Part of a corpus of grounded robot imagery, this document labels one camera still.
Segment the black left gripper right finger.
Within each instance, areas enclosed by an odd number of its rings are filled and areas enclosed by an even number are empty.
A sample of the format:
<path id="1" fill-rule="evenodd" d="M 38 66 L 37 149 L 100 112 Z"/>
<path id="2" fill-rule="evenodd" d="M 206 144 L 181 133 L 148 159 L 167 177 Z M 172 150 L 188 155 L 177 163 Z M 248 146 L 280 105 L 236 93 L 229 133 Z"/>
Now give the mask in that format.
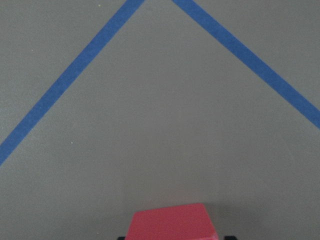
<path id="1" fill-rule="evenodd" d="M 226 235 L 224 236 L 224 240 L 237 240 L 237 237 L 234 235 Z"/>

